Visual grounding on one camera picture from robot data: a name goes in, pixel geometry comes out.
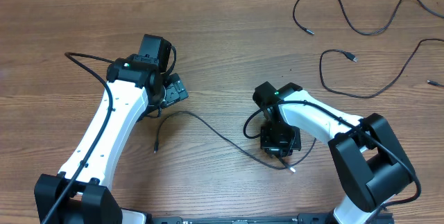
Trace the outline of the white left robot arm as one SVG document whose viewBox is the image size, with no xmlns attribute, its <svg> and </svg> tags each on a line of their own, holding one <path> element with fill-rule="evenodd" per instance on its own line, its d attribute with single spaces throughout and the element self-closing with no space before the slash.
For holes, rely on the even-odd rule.
<svg viewBox="0 0 444 224">
<path fill-rule="evenodd" d="M 160 114 L 188 93 L 173 72 L 175 47 L 145 34 L 138 53 L 110 62 L 96 114 L 56 175 L 42 174 L 34 188 L 41 223 L 151 223 L 146 212 L 122 208 L 111 188 L 129 135 L 138 121 Z"/>
</svg>

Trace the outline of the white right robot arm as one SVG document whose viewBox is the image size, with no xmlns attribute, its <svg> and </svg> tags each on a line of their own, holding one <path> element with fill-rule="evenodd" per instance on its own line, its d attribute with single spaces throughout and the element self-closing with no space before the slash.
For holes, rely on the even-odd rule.
<svg viewBox="0 0 444 224">
<path fill-rule="evenodd" d="M 414 167 L 382 115 L 346 114 L 294 83 L 265 82 L 253 101 L 266 119 L 258 134 L 265 153 L 282 160 L 300 150 L 303 130 L 329 147 L 345 198 L 328 213 L 298 214 L 297 223 L 393 223 L 386 208 L 419 197 Z"/>
</svg>

